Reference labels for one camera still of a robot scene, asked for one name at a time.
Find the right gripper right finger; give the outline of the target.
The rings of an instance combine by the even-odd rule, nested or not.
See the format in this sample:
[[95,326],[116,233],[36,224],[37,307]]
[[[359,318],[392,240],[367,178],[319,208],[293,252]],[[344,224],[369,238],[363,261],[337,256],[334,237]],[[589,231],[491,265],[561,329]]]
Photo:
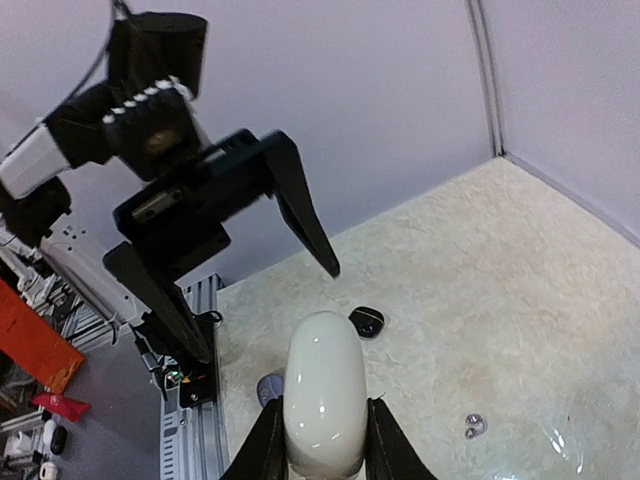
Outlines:
[[368,480],[436,480],[381,399],[368,399],[365,472]]

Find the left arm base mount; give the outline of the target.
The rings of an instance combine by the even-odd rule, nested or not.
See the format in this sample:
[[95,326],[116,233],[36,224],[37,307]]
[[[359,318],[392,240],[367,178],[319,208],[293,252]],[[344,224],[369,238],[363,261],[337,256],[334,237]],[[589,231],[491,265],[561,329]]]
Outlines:
[[164,402],[168,391],[177,389],[182,408],[195,408],[214,399],[218,392],[216,360],[206,363],[192,358],[181,344],[171,340],[166,345],[148,326],[130,328],[134,345],[160,391]]

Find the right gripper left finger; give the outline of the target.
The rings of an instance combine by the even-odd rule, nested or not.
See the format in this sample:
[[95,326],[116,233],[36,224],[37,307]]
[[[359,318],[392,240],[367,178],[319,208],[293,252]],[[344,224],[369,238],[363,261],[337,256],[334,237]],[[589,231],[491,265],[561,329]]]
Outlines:
[[285,480],[288,461],[283,399],[270,400],[221,480]]

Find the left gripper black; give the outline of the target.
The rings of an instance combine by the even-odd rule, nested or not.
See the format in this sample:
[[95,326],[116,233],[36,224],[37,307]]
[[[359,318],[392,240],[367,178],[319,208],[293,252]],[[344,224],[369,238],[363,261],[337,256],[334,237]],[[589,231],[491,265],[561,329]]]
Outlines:
[[[107,252],[105,268],[149,309],[142,325],[203,363],[212,357],[211,347],[181,290],[162,272],[188,273],[230,245],[223,223],[268,189],[262,157],[252,156],[257,144],[249,130],[238,130],[114,211],[118,230],[132,245],[123,242]],[[316,214],[296,144],[275,131],[264,138],[264,146],[283,220],[322,268],[338,278],[340,263]]]

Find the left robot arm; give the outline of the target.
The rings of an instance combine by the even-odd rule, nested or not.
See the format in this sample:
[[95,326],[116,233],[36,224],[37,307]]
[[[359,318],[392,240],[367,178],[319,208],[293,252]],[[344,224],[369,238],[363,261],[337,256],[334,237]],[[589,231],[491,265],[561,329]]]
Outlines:
[[[37,123],[1,164],[1,213],[9,230],[82,281],[99,302],[114,299],[135,335],[193,367],[212,360],[178,280],[230,244],[224,223],[262,197],[332,277],[339,261],[316,215],[295,142],[282,131],[241,129],[211,142],[193,102],[200,89],[206,19],[133,13],[112,5],[100,54],[106,78],[82,83]],[[63,172],[121,160],[144,184],[114,210],[123,241],[92,266],[63,230],[71,197]]]

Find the white earbud charging case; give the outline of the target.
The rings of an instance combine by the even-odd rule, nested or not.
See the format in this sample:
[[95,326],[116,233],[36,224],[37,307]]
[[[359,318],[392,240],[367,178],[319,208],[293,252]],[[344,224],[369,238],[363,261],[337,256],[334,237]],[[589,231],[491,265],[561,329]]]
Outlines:
[[291,336],[283,420],[291,468],[304,479],[353,479],[364,461],[364,357],[353,324],[331,311],[304,317]]

